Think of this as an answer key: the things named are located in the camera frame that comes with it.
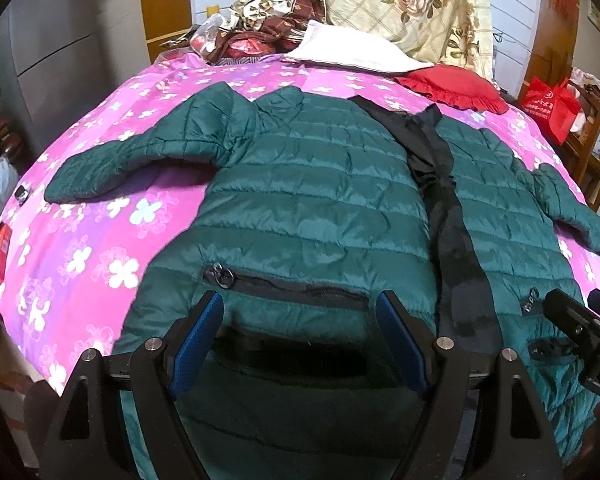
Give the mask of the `dark green puffer jacket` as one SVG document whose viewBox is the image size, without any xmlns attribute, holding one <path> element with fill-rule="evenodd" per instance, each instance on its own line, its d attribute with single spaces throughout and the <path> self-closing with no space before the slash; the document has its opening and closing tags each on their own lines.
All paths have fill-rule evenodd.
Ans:
<svg viewBox="0 0 600 480">
<path fill-rule="evenodd" d="M 192 224 L 148 263 L 114 352 L 163 335 L 206 292 L 224 313 L 211 352 L 179 366 L 175 409 L 213 479 L 385 479 L 424 411 L 417 365 L 377 300 L 457 348 L 518 353 L 563 465 L 600 400 L 539 302 L 582 292 L 556 231 L 600 256 L 600 217 L 556 168 L 430 105 L 287 87 L 250 100 L 212 84 L 153 127 L 68 158 L 51 203 L 114 192 L 140 168 L 215 170 Z"/>
</svg>

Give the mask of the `wooden shelf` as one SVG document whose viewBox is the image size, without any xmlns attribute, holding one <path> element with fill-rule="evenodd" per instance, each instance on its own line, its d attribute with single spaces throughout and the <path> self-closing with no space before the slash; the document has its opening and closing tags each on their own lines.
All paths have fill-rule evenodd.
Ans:
<svg viewBox="0 0 600 480">
<path fill-rule="evenodd" d="M 571 179 L 594 211 L 600 208 L 600 80 L 573 67 L 568 88 L 577 95 L 584 119 L 577 119 L 562 144 Z"/>
</svg>

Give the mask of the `red gift bag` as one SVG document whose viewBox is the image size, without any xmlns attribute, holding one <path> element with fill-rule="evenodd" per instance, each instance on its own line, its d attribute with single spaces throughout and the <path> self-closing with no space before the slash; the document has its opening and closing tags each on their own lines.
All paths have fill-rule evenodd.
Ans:
<svg viewBox="0 0 600 480">
<path fill-rule="evenodd" d="M 578 99 L 568 89 L 565 78 L 556 86 L 549 86 L 534 77 L 521 102 L 521 109 L 538 125 L 542 135 L 551 144 L 562 145 L 582 110 Z"/>
</svg>

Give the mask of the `small black device on bed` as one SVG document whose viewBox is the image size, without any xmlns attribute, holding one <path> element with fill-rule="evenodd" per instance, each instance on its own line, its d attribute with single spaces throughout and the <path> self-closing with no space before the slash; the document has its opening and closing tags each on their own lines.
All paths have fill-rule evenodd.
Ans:
<svg viewBox="0 0 600 480">
<path fill-rule="evenodd" d="M 30 186 L 20 184 L 18 188 L 15 189 L 14 199 L 19 206 L 22 206 L 28 200 L 30 194 Z"/>
</svg>

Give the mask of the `red ruffled pillow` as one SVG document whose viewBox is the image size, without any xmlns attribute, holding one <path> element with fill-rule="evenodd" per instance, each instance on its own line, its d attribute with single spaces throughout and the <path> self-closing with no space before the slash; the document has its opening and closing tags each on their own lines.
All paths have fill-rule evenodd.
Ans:
<svg viewBox="0 0 600 480">
<path fill-rule="evenodd" d="M 397 76 L 396 82 L 432 102 L 457 110 L 503 115 L 509 110 L 492 82 L 466 68 L 436 64 Z"/>
</svg>

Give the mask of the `cream rose-print quilt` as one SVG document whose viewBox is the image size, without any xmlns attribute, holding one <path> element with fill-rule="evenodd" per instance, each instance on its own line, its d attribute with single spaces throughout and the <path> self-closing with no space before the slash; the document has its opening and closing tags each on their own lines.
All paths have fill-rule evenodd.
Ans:
<svg viewBox="0 0 600 480">
<path fill-rule="evenodd" d="M 310 17 L 377 34 L 411 58 L 493 79 L 490 0 L 294 0 Z"/>
</svg>

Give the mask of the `white pillow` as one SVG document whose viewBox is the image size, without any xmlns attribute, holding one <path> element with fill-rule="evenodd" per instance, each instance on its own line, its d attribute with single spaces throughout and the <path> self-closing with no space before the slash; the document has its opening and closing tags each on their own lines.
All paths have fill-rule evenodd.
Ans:
<svg viewBox="0 0 600 480">
<path fill-rule="evenodd" d="M 317 21 L 309 21 L 300 44 L 285 58 L 380 74 L 405 74 L 434 66 L 411 58 L 396 44 L 372 32 Z"/>
</svg>

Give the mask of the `brown patterned blanket pile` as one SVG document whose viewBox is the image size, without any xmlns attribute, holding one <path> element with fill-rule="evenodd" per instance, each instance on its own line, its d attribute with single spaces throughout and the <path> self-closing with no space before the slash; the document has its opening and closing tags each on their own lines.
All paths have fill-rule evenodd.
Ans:
<svg viewBox="0 0 600 480">
<path fill-rule="evenodd" d="M 324 21 L 325 11 L 325 0 L 237 0 L 161 47 L 189 48 L 209 64 L 286 53 L 298 47 L 310 21 Z"/>
</svg>

